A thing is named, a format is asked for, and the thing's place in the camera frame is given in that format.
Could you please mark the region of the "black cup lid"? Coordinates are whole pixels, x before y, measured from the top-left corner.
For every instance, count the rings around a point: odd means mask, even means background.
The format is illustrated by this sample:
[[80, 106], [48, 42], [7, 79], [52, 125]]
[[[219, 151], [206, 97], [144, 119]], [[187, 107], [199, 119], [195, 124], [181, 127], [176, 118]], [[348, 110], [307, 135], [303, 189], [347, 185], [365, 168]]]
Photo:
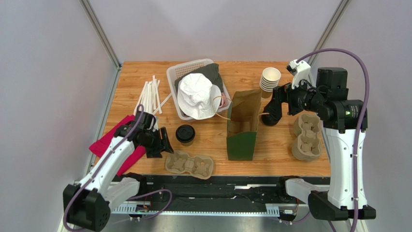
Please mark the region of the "black cup lid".
[[175, 135], [178, 141], [194, 140], [195, 129], [191, 125], [184, 124], [177, 128]]

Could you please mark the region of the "green paper bag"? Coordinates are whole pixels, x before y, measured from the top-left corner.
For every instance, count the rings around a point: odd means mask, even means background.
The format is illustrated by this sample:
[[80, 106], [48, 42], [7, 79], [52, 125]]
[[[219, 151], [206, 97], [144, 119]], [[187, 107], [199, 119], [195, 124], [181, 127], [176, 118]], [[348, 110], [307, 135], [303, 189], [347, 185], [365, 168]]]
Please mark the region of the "green paper bag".
[[253, 160], [260, 116], [263, 114], [260, 112], [262, 90], [237, 91], [232, 99], [217, 96], [213, 98], [213, 101], [221, 99], [226, 99], [230, 103], [226, 117], [216, 113], [227, 121], [226, 150], [228, 160]]

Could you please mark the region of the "single beige cup carrier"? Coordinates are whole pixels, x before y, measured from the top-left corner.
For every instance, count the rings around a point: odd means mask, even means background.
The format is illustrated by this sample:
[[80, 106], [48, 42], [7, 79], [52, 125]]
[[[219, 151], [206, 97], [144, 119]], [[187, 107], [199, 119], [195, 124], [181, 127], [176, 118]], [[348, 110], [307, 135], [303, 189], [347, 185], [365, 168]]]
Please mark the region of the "single beige cup carrier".
[[187, 152], [177, 150], [168, 155], [165, 168], [174, 174], [188, 173], [192, 177], [206, 180], [212, 176], [214, 161], [208, 156], [190, 156]]

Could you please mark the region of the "brown paper coffee cup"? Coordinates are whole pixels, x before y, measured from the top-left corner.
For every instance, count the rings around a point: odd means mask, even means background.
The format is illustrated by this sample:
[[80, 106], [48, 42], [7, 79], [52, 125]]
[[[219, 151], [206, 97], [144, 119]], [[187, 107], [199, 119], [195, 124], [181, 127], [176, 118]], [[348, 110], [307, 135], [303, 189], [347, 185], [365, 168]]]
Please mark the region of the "brown paper coffee cup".
[[191, 146], [193, 144], [193, 140], [186, 140], [186, 141], [179, 141], [183, 146]]

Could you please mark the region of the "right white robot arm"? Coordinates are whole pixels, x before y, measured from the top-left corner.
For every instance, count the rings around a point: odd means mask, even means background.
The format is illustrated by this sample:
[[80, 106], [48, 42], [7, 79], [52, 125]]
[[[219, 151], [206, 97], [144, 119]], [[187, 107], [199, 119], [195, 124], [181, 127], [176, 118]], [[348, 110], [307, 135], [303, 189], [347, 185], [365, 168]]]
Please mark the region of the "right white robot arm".
[[324, 143], [329, 147], [331, 177], [328, 190], [306, 182], [298, 176], [279, 178], [279, 196], [299, 199], [309, 206], [315, 219], [343, 221], [375, 219], [376, 210], [367, 203], [363, 189], [362, 146], [368, 126], [366, 101], [349, 100], [347, 71], [343, 68], [320, 68], [320, 85], [307, 80], [309, 71], [288, 66], [293, 81], [275, 87], [265, 106], [262, 122], [276, 125], [282, 118], [282, 104], [288, 115], [314, 112], [325, 129]]

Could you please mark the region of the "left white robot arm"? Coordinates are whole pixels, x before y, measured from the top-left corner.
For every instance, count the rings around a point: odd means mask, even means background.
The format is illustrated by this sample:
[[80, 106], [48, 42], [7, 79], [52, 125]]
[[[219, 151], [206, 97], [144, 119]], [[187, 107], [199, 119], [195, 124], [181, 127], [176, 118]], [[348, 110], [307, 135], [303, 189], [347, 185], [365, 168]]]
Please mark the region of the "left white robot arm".
[[140, 187], [144, 177], [129, 174], [111, 185], [117, 172], [137, 148], [143, 147], [148, 158], [172, 154], [166, 127], [157, 126], [156, 116], [138, 110], [134, 119], [116, 128], [103, 156], [77, 184], [63, 191], [63, 226], [70, 232], [100, 232], [111, 213], [126, 201], [145, 199], [151, 193]]

